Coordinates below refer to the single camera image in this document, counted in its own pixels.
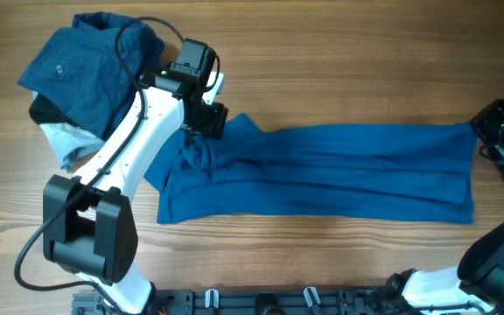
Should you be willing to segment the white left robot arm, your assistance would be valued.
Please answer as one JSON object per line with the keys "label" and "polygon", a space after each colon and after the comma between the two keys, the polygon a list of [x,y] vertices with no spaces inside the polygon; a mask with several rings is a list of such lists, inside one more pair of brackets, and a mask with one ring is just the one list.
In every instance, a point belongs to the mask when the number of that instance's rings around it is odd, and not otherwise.
{"label": "white left robot arm", "polygon": [[185,39],[176,61],[145,73],[120,126],[72,178],[43,192],[45,259],[93,286],[115,314],[154,314],[156,289],[137,266],[131,202],[152,160],[177,131],[221,137],[227,109],[215,101],[223,76],[216,52]]}

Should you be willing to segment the teal blue t-shirt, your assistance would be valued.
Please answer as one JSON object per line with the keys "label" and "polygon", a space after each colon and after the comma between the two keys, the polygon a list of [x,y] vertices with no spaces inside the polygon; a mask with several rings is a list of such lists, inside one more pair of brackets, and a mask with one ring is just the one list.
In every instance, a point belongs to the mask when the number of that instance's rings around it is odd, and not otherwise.
{"label": "teal blue t-shirt", "polygon": [[469,224],[476,144],[465,122],[265,132],[242,114],[219,140],[174,133],[144,177],[161,224],[241,213]]}

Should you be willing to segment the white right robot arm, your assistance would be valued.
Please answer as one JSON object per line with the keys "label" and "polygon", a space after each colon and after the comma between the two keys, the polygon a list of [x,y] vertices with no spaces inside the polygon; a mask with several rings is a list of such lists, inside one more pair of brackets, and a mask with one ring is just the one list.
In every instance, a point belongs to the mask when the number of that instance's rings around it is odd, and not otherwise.
{"label": "white right robot arm", "polygon": [[[472,119],[483,153],[504,173],[504,101]],[[504,314],[504,222],[478,239],[458,267],[394,275],[381,288],[378,314]]]}

